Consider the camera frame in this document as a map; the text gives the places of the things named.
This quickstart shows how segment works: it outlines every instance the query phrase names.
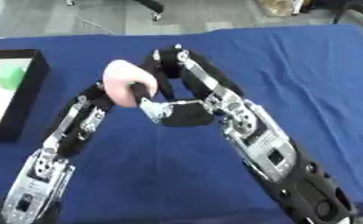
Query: black tray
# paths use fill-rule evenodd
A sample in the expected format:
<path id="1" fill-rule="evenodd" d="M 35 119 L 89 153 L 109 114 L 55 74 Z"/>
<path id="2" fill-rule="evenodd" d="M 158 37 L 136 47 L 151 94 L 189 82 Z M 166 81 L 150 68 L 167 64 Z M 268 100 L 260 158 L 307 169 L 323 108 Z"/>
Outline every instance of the black tray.
<path id="1" fill-rule="evenodd" d="M 16 141 L 24 127 L 49 66 L 39 50 L 0 50 L 0 59 L 31 59 L 26 74 L 17 88 L 0 122 L 0 142 Z"/>

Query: pink sponge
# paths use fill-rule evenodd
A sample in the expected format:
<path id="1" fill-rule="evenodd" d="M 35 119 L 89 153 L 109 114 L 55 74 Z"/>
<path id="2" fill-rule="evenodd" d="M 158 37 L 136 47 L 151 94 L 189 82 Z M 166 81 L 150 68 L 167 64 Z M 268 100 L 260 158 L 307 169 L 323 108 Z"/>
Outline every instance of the pink sponge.
<path id="1" fill-rule="evenodd" d="M 125 60 L 114 60 L 103 73 L 105 91 L 116 104 L 122 107 L 135 107 L 135 98 L 129 85 L 143 83 L 151 96 L 157 92 L 157 80 L 142 68 Z"/>

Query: cable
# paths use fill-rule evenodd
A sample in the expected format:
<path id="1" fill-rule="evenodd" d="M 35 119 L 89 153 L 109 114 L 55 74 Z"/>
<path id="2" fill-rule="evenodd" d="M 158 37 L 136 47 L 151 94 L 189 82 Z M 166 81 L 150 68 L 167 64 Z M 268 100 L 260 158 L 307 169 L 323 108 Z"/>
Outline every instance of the cable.
<path id="1" fill-rule="evenodd" d="M 115 33 L 113 33 L 110 29 L 108 29 L 108 28 L 106 28 L 106 27 L 103 27 L 103 26 L 101 26 L 101 25 L 98 25 L 98 24 L 96 24 L 96 23 L 93 23 L 93 22 L 91 22 L 91 21 L 89 21 L 89 20 L 87 20 L 87 19 L 85 19 L 85 18 L 83 18 L 83 17 L 79 16 L 79 14 L 78 14 L 78 13 L 76 13 L 76 14 L 75 14 L 75 16 L 76 16 L 78 19 L 80 19 L 82 22 L 85 22 L 85 23 L 88 23 L 88 24 L 93 25 L 93 26 L 95 26 L 95 27 L 98 27 L 98 28 L 100 28 L 100 29 L 104 30 L 105 32 L 110 33 L 110 34 L 112 34 L 112 35 L 116 36 L 116 35 L 115 35 Z"/>

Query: chair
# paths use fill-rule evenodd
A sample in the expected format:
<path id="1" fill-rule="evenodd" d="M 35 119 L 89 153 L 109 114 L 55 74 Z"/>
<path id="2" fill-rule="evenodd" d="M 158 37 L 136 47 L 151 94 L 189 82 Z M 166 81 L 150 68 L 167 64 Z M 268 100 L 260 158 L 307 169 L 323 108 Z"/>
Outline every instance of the chair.
<path id="1" fill-rule="evenodd" d="M 152 11 L 153 21 L 158 21 L 162 18 L 162 13 L 164 12 L 164 6 L 161 3 L 155 0 L 134 0 L 134 1 L 140 3 L 141 5 Z M 75 1 L 66 0 L 66 5 L 73 6 L 75 5 Z"/>
<path id="2" fill-rule="evenodd" d="M 321 8 L 334 11 L 332 23 L 337 24 L 346 11 L 353 10 L 363 14 L 363 0 L 315 0 L 302 9 L 302 12 Z"/>

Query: box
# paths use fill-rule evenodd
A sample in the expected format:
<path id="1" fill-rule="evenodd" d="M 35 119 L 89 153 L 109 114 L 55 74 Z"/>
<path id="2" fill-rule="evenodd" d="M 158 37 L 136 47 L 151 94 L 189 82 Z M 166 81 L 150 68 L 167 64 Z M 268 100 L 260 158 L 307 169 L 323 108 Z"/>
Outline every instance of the box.
<path id="1" fill-rule="evenodd" d="M 24 127 L 49 66 L 34 49 L 0 50 L 0 67 L 21 67 L 23 78 L 15 89 L 0 85 L 0 142 L 16 141 Z"/>

